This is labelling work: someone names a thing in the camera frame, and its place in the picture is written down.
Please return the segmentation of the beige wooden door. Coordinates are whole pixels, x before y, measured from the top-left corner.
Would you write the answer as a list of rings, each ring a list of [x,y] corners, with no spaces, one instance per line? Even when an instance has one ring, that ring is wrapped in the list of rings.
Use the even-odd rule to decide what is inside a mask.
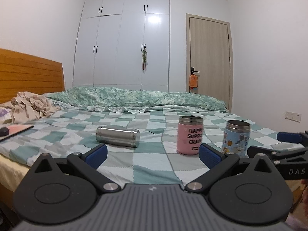
[[[191,67],[198,87],[189,88]],[[186,92],[207,95],[232,109],[233,50],[230,23],[186,14]]]

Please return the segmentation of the plain stainless steel cup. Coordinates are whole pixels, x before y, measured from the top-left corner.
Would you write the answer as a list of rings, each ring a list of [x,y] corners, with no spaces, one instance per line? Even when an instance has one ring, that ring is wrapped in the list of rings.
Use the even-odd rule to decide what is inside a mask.
[[[123,127],[99,126],[96,129],[95,138],[99,143],[137,148],[140,142],[140,131]]]

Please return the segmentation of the blue cartoon steel cup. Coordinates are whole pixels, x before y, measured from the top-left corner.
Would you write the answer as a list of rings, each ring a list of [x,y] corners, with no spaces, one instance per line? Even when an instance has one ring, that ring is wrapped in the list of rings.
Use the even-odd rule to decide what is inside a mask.
[[[245,121],[229,120],[223,133],[222,153],[233,152],[246,157],[251,125]]]

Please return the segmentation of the orange wooden headboard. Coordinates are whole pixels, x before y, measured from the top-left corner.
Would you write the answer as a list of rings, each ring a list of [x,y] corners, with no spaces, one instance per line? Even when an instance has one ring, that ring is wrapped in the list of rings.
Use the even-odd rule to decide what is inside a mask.
[[[62,64],[41,57],[1,49],[1,103],[18,92],[44,94],[65,90]]]

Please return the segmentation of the white wall socket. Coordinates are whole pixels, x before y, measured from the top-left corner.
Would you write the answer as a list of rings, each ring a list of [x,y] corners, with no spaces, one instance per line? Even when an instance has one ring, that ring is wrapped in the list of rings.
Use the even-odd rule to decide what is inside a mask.
[[[285,112],[285,119],[300,123],[301,122],[301,114],[293,113],[293,112]]]

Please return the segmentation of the green floral quilt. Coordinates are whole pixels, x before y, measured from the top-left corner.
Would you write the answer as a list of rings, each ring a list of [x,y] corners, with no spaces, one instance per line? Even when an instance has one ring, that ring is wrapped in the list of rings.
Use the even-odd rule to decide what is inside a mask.
[[[63,109],[131,114],[149,110],[176,109],[227,113],[226,103],[211,96],[189,92],[137,91],[112,87],[75,87],[46,93],[54,105]]]

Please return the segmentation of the pink book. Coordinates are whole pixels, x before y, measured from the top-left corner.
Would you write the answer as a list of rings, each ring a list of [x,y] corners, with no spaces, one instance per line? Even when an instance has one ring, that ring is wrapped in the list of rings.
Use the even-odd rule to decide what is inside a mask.
[[[9,125],[6,126],[7,128],[9,128],[9,135],[1,137],[0,136],[0,141],[4,141],[10,137],[13,137],[17,134],[20,134],[22,132],[25,132],[26,130],[29,130],[31,128],[34,127],[34,125],[21,125],[21,124],[13,124],[13,125]]]

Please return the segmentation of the black round object on book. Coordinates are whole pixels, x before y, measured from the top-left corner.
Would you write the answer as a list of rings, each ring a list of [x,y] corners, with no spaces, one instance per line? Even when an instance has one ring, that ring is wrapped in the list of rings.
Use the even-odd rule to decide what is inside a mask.
[[[7,136],[7,135],[9,135],[9,128],[7,128],[7,127],[2,127],[2,128],[0,129],[0,136],[1,136],[1,137],[4,137],[4,136]]]

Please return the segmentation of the hanging ornament on wardrobe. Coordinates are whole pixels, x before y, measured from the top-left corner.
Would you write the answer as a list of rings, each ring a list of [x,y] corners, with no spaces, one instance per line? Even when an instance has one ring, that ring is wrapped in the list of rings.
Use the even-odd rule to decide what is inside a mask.
[[[142,49],[142,71],[146,70],[146,65],[147,65],[147,49],[146,49],[146,44],[144,44]]]

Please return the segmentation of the white built-in wardrobe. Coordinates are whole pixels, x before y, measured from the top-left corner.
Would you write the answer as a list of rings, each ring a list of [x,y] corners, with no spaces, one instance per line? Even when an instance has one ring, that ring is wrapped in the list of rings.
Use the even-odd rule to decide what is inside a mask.
[[[85,0],[73,86],[167,92],[169,47],[170,0]]]

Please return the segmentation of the crumpled beige clothing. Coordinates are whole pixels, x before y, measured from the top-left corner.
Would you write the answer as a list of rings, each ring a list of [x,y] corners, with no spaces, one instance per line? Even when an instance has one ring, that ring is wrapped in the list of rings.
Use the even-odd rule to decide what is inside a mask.
[[[44,95],[18,92],[10,101],[1,103],[1,124],[25,124],[48,118],[60,110]]]

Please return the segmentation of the pink steel cup with text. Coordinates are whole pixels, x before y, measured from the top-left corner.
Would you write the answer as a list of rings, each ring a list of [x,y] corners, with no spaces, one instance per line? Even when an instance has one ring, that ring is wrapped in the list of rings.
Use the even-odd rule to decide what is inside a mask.
[[[196,155],[203,138],[203,118],[181,116],[177,127],[177,152],[184,155]]]

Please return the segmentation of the orange hanging door bag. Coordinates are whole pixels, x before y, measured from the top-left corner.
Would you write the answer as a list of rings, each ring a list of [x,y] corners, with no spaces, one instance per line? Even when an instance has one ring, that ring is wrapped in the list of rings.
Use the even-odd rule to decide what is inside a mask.
[[[198,77],[195,74],[191,74],[189,77],[189,88],[196,89],[198,87]]]

